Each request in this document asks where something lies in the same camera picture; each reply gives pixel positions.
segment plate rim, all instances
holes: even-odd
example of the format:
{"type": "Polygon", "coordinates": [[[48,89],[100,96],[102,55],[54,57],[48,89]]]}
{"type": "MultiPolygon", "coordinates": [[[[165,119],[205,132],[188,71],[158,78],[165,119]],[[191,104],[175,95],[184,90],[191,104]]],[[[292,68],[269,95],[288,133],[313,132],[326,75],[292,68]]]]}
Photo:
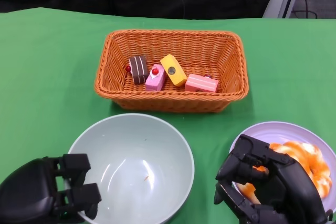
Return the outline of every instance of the plate rim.
{"type": "MultiPolygon", "coordinates": [[[[179,203],[177,205],[177,207],[175,207],[172,211],[170,211],[168,214],[167,214],[167,218],[165,217],[164,219],[160,220],[160,222],[156,223],[156,224],[160,224],[160,223],[165,223],[167,222],[169,219],[171,219],[178,211],[179,209],[185,204],[186,200],[188,199],[189,197],[189,194],[191,192],[191,189],[193,187],[193,184],[194,184],[194,179],[195,179],[195,161],[194,161],[194,155],[193,155],[193,152],[189,146],[189,143],[188,141],[185,139],[185,137],[182,135],[181,132],[179,132],[174,126],[172,126],[170,123],[166,122],[165,120],[161,119],[161,118],[157,118],[156,116],[152,116],[152,115],[147,115],[147,114],[142,114],[142,113],[124,113],[124,114],[118,114],[118,115],[113,115],[113,116],[109,116],[108,118],[104,118],[96,123],[94,123],[93,125],[91,125],[90,127],[88,127],[85,131],[83,131],[77,138],[76,140],[74,141],[74,143],[71,145],[69,151],[68,151],[68,154],[71,154],[71,151],[72,149],[74,148],[75,144],[79,141],[79,139],[85,134],[87,133],[91,128],[95,127],[96,125],[104,122],[104,121],[107,121],[109,119],[112,119],[112,118],[118,118],[118,117],[121,117],[121,116],[144,116],[144,117],[147,117],[147,118],[152,118],[152,119],[155,119],[157,121],[160,121],[164,124],[166,124],[167,126],[169,126],[172,130],[174,130],[182,139],[182,141],[184,142],[184,144],[186,145],[187,149],[188,149],[188,152],[189,152],[189,155],[190,155],[190,158],[191,158],[191,162],[192,162],[192,174],[191,174],[191,181],[190,181],[190,184],[188,186],[188,190],[185,194],[185,196],[183,197],[183,200],[181,200],[181,203],[179,203]]],[[[79,212],[78,213],[86,222],[90,223],[90,224],[99,224],[97,222],[95,222],[94,220],[91,220],[90,218],[88,218],[84,212],[79,212]]]]}
{"type": "MultiPolygon", "coordinates": [[[[313,133],[312,131],[310,131],[310,130],[308,130],[308,129],[306,129],[305,127],[302,127],[302,126],[300,126],[300,125],[297,125],[297,124],[293,124],[293,123],[288,123],[288,122],[282,122],[282,121],[267,121],[267,122],[261,122],[261,123],[256,123],[256,124],[254,124],[254,125],[252,125],[252,126],[250,126],[250,127],[248,127],[248,128],[246,128],[246,129],[244,129],[241,133],[239,133],[238,135],[237,135],[237,137],[234,139],[234,141],[232,142],[232,145],[231,145],[231,147],[230,147],[230,150],[229,150],[229,153],[232,151],[232,149],[234,148],[234,146],[235,146],[235,144],[236,144],[236,142],[237,142],[237,140],[238,140],[238,138],[239,138],[239,136],[240,135],[242,135],[242,134],[244,134],[244,132],[246,132],[247,130],[249,130],[250,128],[253,128],[253,127],[256,127],[256,126],[259,126],[259,125],[261,125],[261,124],[269,124],[269,123],[280,123],[280,124],[286,124],[286,125],[291,125],[291,126],[295,126],[295,127],[298,127],[298,128],[301,128],[302,130],[305,130],[305,131],[307,131],[308,133],[310,133],[310,134],[312,134],[312,135],[314,135],[315,137],[317,137],[328,149],[329,149],[329,151],[333,154],[333,156],[334,156],[334,159],[336,160],[336,154],[335,154],[335,152],[333,151],[333,149],[322,139],[322,138],[320,138],[318,135],[316,135],[315,133],[313,133]]],[[[233,182],[233,186],[234,186],[234,188],[241,194],[241,192],[240,192],[240,190],[238,189],[238,187],[237,187],[237,185],[236,185],[236,183],[235,182],[233,182]]]]}

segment pink cake slice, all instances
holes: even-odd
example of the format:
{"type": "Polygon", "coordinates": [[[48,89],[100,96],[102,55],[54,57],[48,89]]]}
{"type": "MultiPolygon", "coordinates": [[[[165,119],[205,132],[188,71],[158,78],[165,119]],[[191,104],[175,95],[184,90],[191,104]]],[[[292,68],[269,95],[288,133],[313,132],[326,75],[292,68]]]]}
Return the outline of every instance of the pink cake slice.
{"type": "Polygon", "coordinates": [[[151,69],[151,72],[146,80],[146,91],[160,91],[164,84],[166,78],[166,73],[162,65],[154,64],[151,69]],[[153,74],[153,69],[157,69],[159,71],[158,74],[153,74]]]}
{"type": "Polygon", "coordinates": [[[199,76],[197,74],[189,74],[187,82],[185,83],[185,91],[203,91],[216,92],[218,87],[218,80],[209,77],[199,76]]]}

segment bowl rim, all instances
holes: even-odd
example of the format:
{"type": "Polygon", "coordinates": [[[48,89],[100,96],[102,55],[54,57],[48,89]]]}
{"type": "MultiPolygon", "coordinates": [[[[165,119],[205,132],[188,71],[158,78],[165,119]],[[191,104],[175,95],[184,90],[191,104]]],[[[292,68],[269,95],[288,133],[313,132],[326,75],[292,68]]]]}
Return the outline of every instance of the bowl rim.
{"type": "MultiPolygon", "coordinates": [[[[165,120],[163,119],[160,119],[160,118],[157,118],[156,116],[152,116],[152,115],[147,115],[147,114],[142,114],[142,113],[124,113],[124,114],[118,114],[118,115],[113,115],[113,116],[109,116],[108,118],[105,118],[105,119],[102,119],[98,122],[96,122],[95,124],[91,125],[90,127],[88,127],[85,131],[83,131],[79,137],[74,141],[74,143],[72,144],[72,146],[70,147],[69,151],[68,151],[68,154],[71,154],[74,146],[77,144],[77,142],[82,138],[82,136],[84,134],[86,134],[90,129],[92,129],[93,127],[95,127],[96,125],[104,122],[104,121],[107,121],[109,119],[114,119],[114,118],[118,118],[118,117],[121,117],[121,116],[144,116],[146,118],[152,118],[152,119],[155,119],[157,121],[160,121],[164,124],[166,124],[167,126],[169,126],[172,130],[174,130],[179,136],[180,138],[182,139],[182,141],[184,142],[184,144],[186,145],[187,149],[188,149],[188,152],[189,152],[189,156],[191,158],[191,163],[192,163],[192,174],[191,174],[191,181],[190,181],[190,184],[188,186],[188,190],[186,192],[186,194],[184,195],[183,199],[181,200],[181,202],[172,210],[170,211],[166,217],[164,217],[164,219],[160,220],[160,222],[158,222],[157,224],[160,224],[160,223],[165,223],[166,221],[168,221],[170,218],[172,218],[176,212],[183,206],[183,204],[185,203],[185,201],[187,200],[189,194],[190,194],[190,191],[192,189],[192,186],[193,186],[193,183],[194,183],[194,177],[195,177],[195,162],[194,162],[194,156],[193,156],[193,153],[191,151],[191,148],[189,146],[189,143],[187,142],[187,140],[184,138],[184,136],[174,127],[172,126],[170,123],[166,122],[165,120]]],[[[81,218],[83,218],[86,222],[90,223],[90,224],[99,224],[97,222],[95,222],[94,220],[91,220],[90,218],[88,218],[84,212],[79,212],[78,213],[81,218]]]]}

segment basket rim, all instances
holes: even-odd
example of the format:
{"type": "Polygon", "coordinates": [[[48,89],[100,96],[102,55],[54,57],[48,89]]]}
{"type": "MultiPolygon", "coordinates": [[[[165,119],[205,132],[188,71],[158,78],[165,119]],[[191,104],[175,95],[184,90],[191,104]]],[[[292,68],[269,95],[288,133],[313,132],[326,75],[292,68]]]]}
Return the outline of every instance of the basket rim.
{"type": "Polygon", "coordinates": [[[153,32],[163,32],[166,31],[169,34],[179,34],[189,32],[192,34],[206,34],[206,35],[230,35],[239,44],[239,47],[243,49],[243,43],[241,38],[232,31],[221,31],[221,30],[183,30],[183,29],[120,29],[111,32],[104,42],[104,48],[100,57],[94,90],[96,93],[107,99],[127,99],[127,100],[138,100],[138,99],[156,99],[156,100],[175,100],[175,101],[186,101],[188,99],[199,101],[236,101],[244,98],[249,90],[249,84],[247,79],[246,69],[246,59],[244,50],[240,50],[240,84],[241,89],[237,92],[231,93],[217,93],[217,92],[190,92],[190,91],[119,91],[119,90],[108,90],[102,85],[102,76],[105,71],[107,54],[105,51],[111,44],[111,40],[123,35],[125,33],[143,33],[150,34],[153,32]]]}

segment red cherry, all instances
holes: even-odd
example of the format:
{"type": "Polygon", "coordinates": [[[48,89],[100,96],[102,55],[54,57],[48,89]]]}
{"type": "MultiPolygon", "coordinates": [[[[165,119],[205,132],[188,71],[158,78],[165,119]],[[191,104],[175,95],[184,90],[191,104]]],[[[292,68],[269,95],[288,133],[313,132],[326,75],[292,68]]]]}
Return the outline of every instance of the red cherry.
{"type": "Polygon", "coordinates": [[[153,73],[153,75],[156,76],[159,73],[159,70],[157,68],[153,68],[152,73],[153,73]]]}

